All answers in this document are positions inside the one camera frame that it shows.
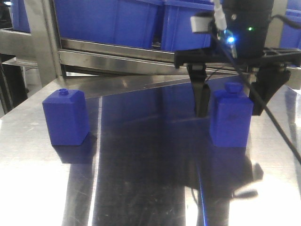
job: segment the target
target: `stainless steel table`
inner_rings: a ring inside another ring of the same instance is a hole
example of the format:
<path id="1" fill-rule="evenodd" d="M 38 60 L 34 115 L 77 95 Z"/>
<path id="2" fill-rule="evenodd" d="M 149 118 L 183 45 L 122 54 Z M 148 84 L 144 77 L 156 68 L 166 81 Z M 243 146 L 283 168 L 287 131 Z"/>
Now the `stainless steel table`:
<path id="1" fill-rule="evenodd" d="M 0 225 L 299 226 L 301 167 L 267 115 L 252 118 L 247 149 L 214 147 L 188 81 L 55 80 L 1 118 Z M 81 146 L 49 141 L 41 102 L 62 87 L 86 93 Z M 300 96 L 282 87 L 269 106 L 300 150 Z"/>

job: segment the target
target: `blue plastic object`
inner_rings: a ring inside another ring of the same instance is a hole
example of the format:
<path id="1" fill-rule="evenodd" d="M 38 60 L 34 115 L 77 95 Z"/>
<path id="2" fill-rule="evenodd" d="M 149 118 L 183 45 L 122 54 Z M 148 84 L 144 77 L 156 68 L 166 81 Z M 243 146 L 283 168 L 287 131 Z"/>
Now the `blue plastic object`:
<path id="1" fill-rule="evenodd" d="M 161 0 L 55 0 L 60 35 L 151 48 Z"/>
<path id="2" fill-rule="evenodd" d="M 165 1 L 161 49 L 186 50 L 210 46 L 209 34 L 194 34 L 190 17 L 201 11 L 212 11 L 213 5 L 178 0 Z"/>
<path id="3" fill-rule="evenodd" d="M 301 10 L 301 1 L 300 0 L 288 0 L 287 8 Z"/>
<path id="4" fill-rule="evenodd" d="M 12 23 L 15 31 L 30 33 L 24 0 L 11 0 Z"/>
<path id="5" fill-rule="evenodd" d="M 210 135 L 215 146 L 246 147 L 253 102 L 238 82 L 225 83 L 226 90 L 214 92 Z"/>
<path id="6" fill-rule="evenodd" d="M 301 11 L 287 10 L 288 19 L 301 24 Z M 282 48 L 301 48 L 301 30 L 284 25 L 280 42 Z"/>
<path id="7" fill-rule="evenodd" d="M 213 3 L 210 0 L 180 0 L 180 1 L 213 5 Z M 155 30 L 155 37 L 158 39 L 162 38 L 164 11 L 165 11 L 164 5 L 162 5 L 159 7 L 158 12 L 157 12 L 157 25 L 156 25 L 156 30 Z"/>
<path id="8" fill-rule="evenodd" d="M 90 131 L 85 94 L 59 89 L 43 101 L 52 145 L 81 145 Z"/>

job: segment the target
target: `blue led light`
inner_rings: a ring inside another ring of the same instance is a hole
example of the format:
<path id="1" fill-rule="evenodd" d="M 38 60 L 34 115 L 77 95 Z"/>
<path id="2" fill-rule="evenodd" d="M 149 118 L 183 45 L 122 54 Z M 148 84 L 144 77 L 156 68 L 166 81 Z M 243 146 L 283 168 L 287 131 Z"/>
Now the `blue led light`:
<path id="1" fill-rule="evenodd" d="M 235 38 L 234 37 L 228 37 L 227 38 L 227 43 L 233 44 L 234 42 L 235 42 Z"/>

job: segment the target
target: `blue crate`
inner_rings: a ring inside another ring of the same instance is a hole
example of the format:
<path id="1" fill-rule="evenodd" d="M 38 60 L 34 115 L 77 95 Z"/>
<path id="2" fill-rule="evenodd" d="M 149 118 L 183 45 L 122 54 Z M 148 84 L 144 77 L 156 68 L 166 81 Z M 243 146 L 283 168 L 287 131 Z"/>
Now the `blue crate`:
<path id="1" fill-rule="evenodd" d="M 297 10 L 287 10 L 286 16 L 297 23 L 301 24 L 301 12 Z M 281 48 L 301 48 L 301 30 L 291 28 L 284 24 L 282 38 L 280 42 Z"/>
<path id="2" fill-rule="evenodd" d="M 300 0 L 288 0 L 287 8 L 301 10 L 301 1 Z"/>
<path id="3" fill-rule="evenodd" d="M 166 0 L 161 49 L 176 51 L 210 46 L 210 35 L 192 32 L 190 17 L 212 10 L 210 4 Z"/>
<path id="4" fill-rule="evenodd" d="M 55 0 L 60 35 L 150 48 L 161 0 Z"/>
<path id="5" fill-rule="evenodd" d="M 185 2 L 194 2 L 194 3 L 202 3 L 202 4 L 210 4 L 213 3 L 210 0 L 179 0 Z M 164 22 L 164 5 L 160 6 L 157 13 L 157 25 L 155 30 L 155 37 L 158 39 L 162 38 L 162 30 L 163 30 L 163 22 Z"/>
<path id="6" fill-rule="evenodd" d="M 11 0 L 12 23 L 15 31 L 30 33 L 24 0 Z"/>

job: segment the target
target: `metal frame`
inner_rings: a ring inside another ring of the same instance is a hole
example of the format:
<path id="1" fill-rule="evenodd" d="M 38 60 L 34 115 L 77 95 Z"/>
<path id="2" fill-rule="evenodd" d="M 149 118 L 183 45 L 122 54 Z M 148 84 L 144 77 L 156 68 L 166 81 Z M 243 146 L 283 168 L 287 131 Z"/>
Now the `metal frame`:
<path id="1" fill-rule="evenodd" d="M 186 68 L 175 70 L 174 54 L 160 50 L 115 46 L 88 41 L 61 39 L 53 0 L 24 0 L 31 34 L 0 30 L 0 53 L 15 55 L 6 64 L 38 67 L 43 86 L 65 76 L 68 68 L 85 72 L 167 75 L 187 74 Z M 286 7 L 287 0 L 276 0 L 274 13 Z M 275 29 L 281 36 L 280 29 Z M 209 65 L 212 68 L 219 64 Z M 233 73 L 231 68 L 222 73 Z"/>

